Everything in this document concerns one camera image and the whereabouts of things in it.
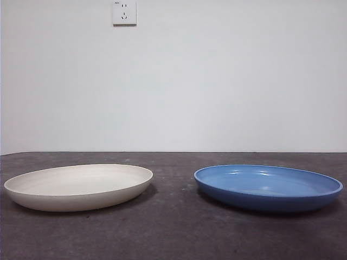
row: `wall socket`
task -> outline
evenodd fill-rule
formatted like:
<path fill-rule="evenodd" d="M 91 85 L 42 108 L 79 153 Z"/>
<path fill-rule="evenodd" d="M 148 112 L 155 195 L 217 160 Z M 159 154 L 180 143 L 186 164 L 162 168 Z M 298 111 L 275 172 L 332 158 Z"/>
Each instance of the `wall socket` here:
<path fill-rule="evenodd" d="M 113 26 L 136 26 L 137 10 L 135 0 L 113 2 Z"/>

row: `gray floor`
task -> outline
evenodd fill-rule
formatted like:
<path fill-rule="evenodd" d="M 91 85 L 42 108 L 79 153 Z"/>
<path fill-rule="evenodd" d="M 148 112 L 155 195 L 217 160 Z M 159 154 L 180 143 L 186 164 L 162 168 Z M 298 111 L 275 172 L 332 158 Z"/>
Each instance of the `gray floor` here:
<path fill-rule="evenodd" d="M 193 173 L 218 164 L 300 168 L 347 185 L 346 153 L 41 152 L 1 156 L 3 260 L 347 259 L 347 193 L 300 214 L 265 214 L 225 206 L 197 190 Z M 152 184 L 139 197 L 86 212 L 21 207 L 4 194 L 9 178 L 78 164 L 149 168 Z"/>

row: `plate rim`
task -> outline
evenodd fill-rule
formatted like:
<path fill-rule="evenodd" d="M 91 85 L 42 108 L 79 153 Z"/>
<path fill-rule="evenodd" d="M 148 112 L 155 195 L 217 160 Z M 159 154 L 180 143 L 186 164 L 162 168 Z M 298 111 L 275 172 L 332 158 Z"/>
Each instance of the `plate rim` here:
<path fill-rule="evenodd" d="M 213 185 L 210 185 L 210 184 L 207 184 L 206 182 L 202 181 L 198 176 L 197 174 L 200 172 L 200 171 L 203 171 L 203 170 L 206 170 L 208 168 L 215 168 L 215 167 L 221 167 L 221 166 L 261 166 L 261 167 L 271 167 L 271 168 L 283 168 L 283 169 L 287 169 L 287 170 L 295 170 L 295 171 L 301 171 L 301 172 L 307 172 L 307 173 L 311 173 L 311 174 L 316 174 L 316 175 L 319 175 L 319 176 L 323 176 L 323 177 L 326 177 L 326 178 L 329 178 L 335 182 L 337 182 L 337 184 L 339 185 L 339 188 L 334 190 L 334 191 L 329 191 L 329 192 L 324 192 L 324 193 L 321 193 L 321 194 L 316 194 L 316 195 L 309 195 L 309 196 L 287 196 L 287 195 L 283 195 L 283 196 L 280 196 L 280 195 L 265 195 L 265 194 L 258 194 L 258 193 L 250 193 L 250 192 L 240 192 L 240 191 L 232 191 L 232 190 L 226 190 L 225 188 L 220 188 L 220 187 L 216 187 L 216 186 L 213 186 Z M 311 171 L 307 171 L 307 170 L 301 170 L 301 169 L 296 169 L 296 168 L 289 168 L 289 167 L 282 167 L 282 166 L 272 166 L 272 165 L 256 165 L 256 164 L 223 164 L 223 165 L 212 165 L 212 166 L 208 166 L 208 167 L 204 167 L 204 168 L 201 168 L 199 170 L 197 170 L 195 173 L 194 173 L 194 178 L 197 182 L 200 182 L 200 183 L 203 183 L 209 187 L 212 187 L 214 189 L 217 189 L 217 190 L 221 190 L 221 191 L 227 191 L 227 192 L 230 192 L 230 193 L 237 193 L 237 194 L 241 194 L 241 195 L 248 195 L 248 196 L 262 196 L 262 197 L 267 197 L 267 198 L 313 198 L 313 197 L 322 197 L 322 196 L 327 196 L 327 195 L 331 195 L 331 194 L 336 194 L 336 193 L 339 193 L 342 189 L 343 189 L 343 184 L 333 178 L 333 177 L 330 177 L 330 176 L 327 176 L 327 175 L 324 175 L 324 174 L 321 174 L 321 173 L 317 173 L 317 172 L 311 172 Z"/>
<path fill-rule="evenodd" d="M 25 193 L 25 192 L 18 192 L 18 191 L 15 191 L 11 188 L 8 188 L 7 187 L 7 183 L 8 181 L 10 180 L 13 180 L 13 179 L 16 179 L 16 178 L 19 178 L 23 175 L 26 175 L 26 174 L 32 174 L 32 173 L 35 173 L 35 172 L 41 172 L 41 171 L 46 171 L 46 170 L 51 170 L 51 169 L 57 169 L 57 168 L 67 168 L 67 167 L 74 167 L 74 166 L 89 166 L 89 165 L 94 165 L 94 166 L 98 166 L 98 165 L 121 165 L 121 166 L 129 166 L 129 167 L 135 167 L 135 168 L 141 168 L 141 169 L 145 169 L 146 171 L 150 172 L 151 175 L 150 177 L 139 183 L 139 184 L 136 184 L 136 185 L 133 185 L 133 186 L 130 186 L 130 187 L 126 187 L 126 188 L 119 188 L 119 189 L 116 189 L 116 190 L 111 190 L 111 191 L 102 191 L 102 192 L 93 192 L 93 193 L 85 193 L 85 194 L 63 194 L 63 195 L 41 195 L 41 194 L 28 194 L 28 193 Z M 109 193 L 109 192 L 115 192 L 115 191 L 122 191 L 122 190 L 127 190 L 127 189 L 130 189 L 130 188 L 134 188 L 134 187 L 137 187 L 139 185 L 142 185 L 142 184 L 145 184 L 147 183 L 148 181 L 151 181 L 152 178 L 153 178 L 154 174 L 153 172 L 150 170 L 150 169 L 147 169 L 145 167 L 141 167 L 141 166 L 136 166 L 136 165 L 129 165 L 129 164 L 78 164 L 78 165 L 67 165 L 67 166 L 61 166 L 61 167 L 53 167 L 53 168 L 46 168 L 46 169 L 41 169 L 41 170 L 37 170 L 37 171 L 32 171 L 32 172 L 27 172 L 27 173 L 22 173 L 22 174 L 19 174 L 17 176 L 14 176 L 10 179 L 8 179 L 7 181 L 5 181 L 4 183 L 4 188 L 7 190 L 7 191 L 10 191 L 10 192 L 13 192 L 13 193 L 17 193 L 17 194 L 22 194 L 22 195 L 25 195 L 25 196 L 40 196 L 40 197 L 75 197 L 75 196 L 90 196 L 90 195 L 95 195 L 95 194 L 103 194 L 103 193 Z"/>

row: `blue plate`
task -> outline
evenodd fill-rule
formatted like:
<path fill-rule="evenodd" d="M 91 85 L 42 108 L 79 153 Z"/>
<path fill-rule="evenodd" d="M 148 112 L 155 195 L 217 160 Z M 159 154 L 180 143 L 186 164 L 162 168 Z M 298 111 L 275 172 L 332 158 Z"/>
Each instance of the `blue plate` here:
<path fill-rule="evenodd" d="M 303 170 L 263 165 L 218 165 L 194 173 L 199 188 L 226 204 L 269 212 L 301 212 L 331 203 L 342 183 Z"/>

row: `ceramic plate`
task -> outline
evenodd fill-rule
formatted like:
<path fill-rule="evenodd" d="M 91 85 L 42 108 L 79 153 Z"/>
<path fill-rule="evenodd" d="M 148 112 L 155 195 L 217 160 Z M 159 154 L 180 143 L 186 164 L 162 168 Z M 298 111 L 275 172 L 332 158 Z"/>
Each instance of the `ceramic plate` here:
<path fill-rule="evenodd" d="M 198 170 L 194 177 L 207 195 L 232 206 L 259 211 L 319 209 L 342 190 L 342 183 L 331 177 L 275 166 L 212 166 Z"/>
<path fill-rule="evenodd" d="M 119 164 L 76 165 L 25 173 L 4 187 L 16 203 L 34 210 L 82 211 L 108 207 L 140 195 L 153 173 Z"/>

